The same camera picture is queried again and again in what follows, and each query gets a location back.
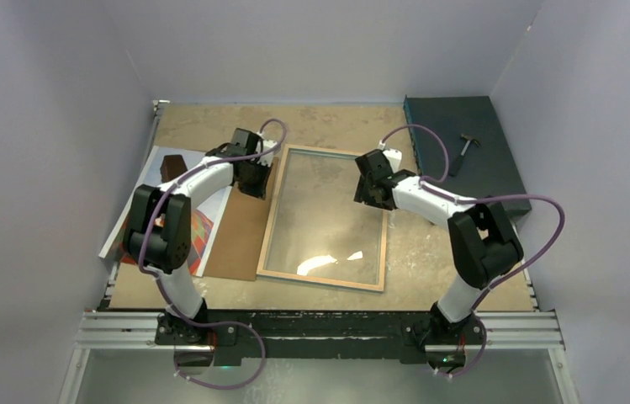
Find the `brown cardboard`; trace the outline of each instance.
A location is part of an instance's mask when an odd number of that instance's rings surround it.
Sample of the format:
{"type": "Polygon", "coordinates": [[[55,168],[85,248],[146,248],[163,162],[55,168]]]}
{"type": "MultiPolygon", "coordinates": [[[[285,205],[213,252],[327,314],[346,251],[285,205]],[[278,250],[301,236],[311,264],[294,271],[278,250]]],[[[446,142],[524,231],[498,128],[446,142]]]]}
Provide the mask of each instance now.
{"type": "Polygon", "coordinates": [[[233,187],[220,218],[204,276],[255,280],[279,159],[267,179],[265,199],[253,198],[233,187]]]}

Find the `wooden frame border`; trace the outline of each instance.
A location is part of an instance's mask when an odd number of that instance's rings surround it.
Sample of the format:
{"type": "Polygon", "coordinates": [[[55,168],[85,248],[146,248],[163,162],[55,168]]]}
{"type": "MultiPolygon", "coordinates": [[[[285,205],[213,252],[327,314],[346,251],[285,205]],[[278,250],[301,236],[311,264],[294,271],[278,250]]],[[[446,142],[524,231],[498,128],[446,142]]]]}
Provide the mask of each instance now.
{"type": "Polygon", "coordinates": [[[267,261],[267,252],[270,248],[270,236],[273,233],[273,227],[275,224],[275,215],[278,212],[278,204],[280,202],[280,190],[283,186],[283,179],[285,178],[285,169],[288,166],[288,156],[290,151],[303,151],[305,154],[312,154],[314,156],[323,156],[327,157],[327,155],[341,155],[341,156],[355,156],[358,157],[361,153],[356,153],[353,151],[340,151],[334,149],[325,149],[322,147],[311,147],[311,146],[295,146],[295,145],[285,145],[283,149],[283,159],[280,162],[280,167],[278,169],[278,176],[275,178],[275,188],[273,191],[273,202],[270,205],[270,212],[267,215],[267,224],[265,226],[265,235],[262,237],[262,246],[260,248],[260,259],[257,261],[257,275],[279,278],[279,279],[291,279],[291,280],[299,280],[303,282],[310,282],[316,284],[330,284],[334,286],[342,286],[345,288],[357,289],[357,290],[371,290],[376,292],[384,291],[384,278],[386,276],[386,231],[389,227],[389,223],[387,222],[387,211],[382,210],[382,231],[379,239],[379,281],[377,284],[361,284],[359,282],[352,282],[348,280],[335,280],[328,278],[318,278],[315,276],[307,276],[307,275],[297,275],[297,274],[286,274],[283,272],[270,271],[265,269],[265,262],[267,261]]]}

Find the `wooden table surface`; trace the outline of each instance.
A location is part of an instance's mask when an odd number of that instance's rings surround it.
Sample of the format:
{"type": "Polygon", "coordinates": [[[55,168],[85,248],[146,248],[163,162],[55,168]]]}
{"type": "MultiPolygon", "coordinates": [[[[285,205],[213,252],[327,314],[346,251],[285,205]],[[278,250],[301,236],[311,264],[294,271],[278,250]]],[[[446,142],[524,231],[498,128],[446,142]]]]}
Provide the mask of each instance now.
{"type": "MultiPolygon", "coordinates": [[[[374,149],[383,135],[406,123],[400,105],[169,105],[161,118],[155,145],[207,151],[229,141],[236,127],[257,130],[268,118],[288,124],[286,143],[362,153],[374,149]]],[[[268,126],[266,136],[279,138],[278,126],[268,126]]],[[[387,145],[404,153],[401,168],[416,170],[408,131],[402,130],[387,145]]],[[[384,292],[266,278],[255,282],[194,278],[193,282],[211,308],[430,309],[456,274],[448,234],[420,216],[394,211],[389,214],[387,238],[384,292]]],[[[162,308],[164,303],[151,277],[126,267],[119,271],[110,306],[162,308]]],[[[480,310],[531,311],[522,274],[493,290],[480,310]]]]}

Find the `small brown box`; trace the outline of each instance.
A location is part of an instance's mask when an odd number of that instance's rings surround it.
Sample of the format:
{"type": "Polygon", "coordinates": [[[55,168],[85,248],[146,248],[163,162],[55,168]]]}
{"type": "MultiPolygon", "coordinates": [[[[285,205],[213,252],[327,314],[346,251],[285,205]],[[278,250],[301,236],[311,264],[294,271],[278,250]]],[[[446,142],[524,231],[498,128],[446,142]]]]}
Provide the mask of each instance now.
{"type": "Polygon", "coordinates": [[[187,171],[186,162],[180,154],[164,156],[161,164],[161,181],[167,183],[187,171]]]}

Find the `white wall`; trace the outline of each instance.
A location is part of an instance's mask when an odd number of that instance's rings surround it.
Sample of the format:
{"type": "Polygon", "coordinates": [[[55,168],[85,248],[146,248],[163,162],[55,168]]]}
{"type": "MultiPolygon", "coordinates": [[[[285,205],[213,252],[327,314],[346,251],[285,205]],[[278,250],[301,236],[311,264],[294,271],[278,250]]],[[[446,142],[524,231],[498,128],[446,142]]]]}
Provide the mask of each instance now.
{"type": "Polygon", "coordinates": [[[0,1],[0,402],[56,402],[150,107],[99,0],[0,1]]]}
{"type": "MultiPolygon", "coordinates": [[[[630,0],[546,1],[493,100],[529,192],[569,213],[531,276],[582,402],[630,402],[630,0]]],[[[536,205],[531,252],[554,214],[536,205]]]]}
{"type": "Polygon", "coordinates": [[[494,87],[542,0],[105,0],[154,98],[396,102],[494,87]]]}

